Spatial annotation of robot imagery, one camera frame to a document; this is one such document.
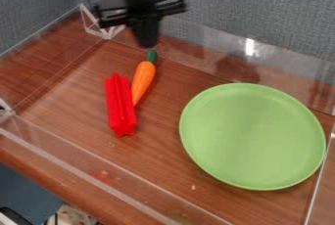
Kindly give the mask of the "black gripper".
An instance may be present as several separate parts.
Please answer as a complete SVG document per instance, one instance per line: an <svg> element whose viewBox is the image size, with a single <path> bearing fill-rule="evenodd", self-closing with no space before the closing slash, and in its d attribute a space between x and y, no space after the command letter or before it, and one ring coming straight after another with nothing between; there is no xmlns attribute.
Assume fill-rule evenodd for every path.
<svg viewBox="0 0 335 225"><path fill-rule="evenodd" d="M158 20L185 11L185 0L99 0L93 6L99 27L130 25L142 48L157 45Z"/></svg>

